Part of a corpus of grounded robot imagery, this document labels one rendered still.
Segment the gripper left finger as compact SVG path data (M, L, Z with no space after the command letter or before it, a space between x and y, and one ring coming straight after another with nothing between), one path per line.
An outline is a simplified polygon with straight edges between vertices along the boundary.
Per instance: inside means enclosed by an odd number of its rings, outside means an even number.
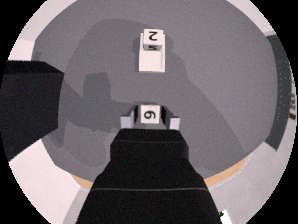
M133 105L128 113L120 116L121 129L122 128L133 128L138 118L138 105Z

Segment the white number cube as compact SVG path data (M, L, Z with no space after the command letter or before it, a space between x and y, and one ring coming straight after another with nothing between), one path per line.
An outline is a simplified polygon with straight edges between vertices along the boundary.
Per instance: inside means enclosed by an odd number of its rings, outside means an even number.
M159 123L160 106L154 102L142 102L140 106L141 123Z
M163 30L144 29L143 49L144 51L161 51L163 46Z

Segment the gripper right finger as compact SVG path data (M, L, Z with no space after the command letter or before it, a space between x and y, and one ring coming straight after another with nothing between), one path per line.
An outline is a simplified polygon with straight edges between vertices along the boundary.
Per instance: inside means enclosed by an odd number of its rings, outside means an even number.
M161 108L161 119L167 129L179 129L180 118L174 116L166 106Z

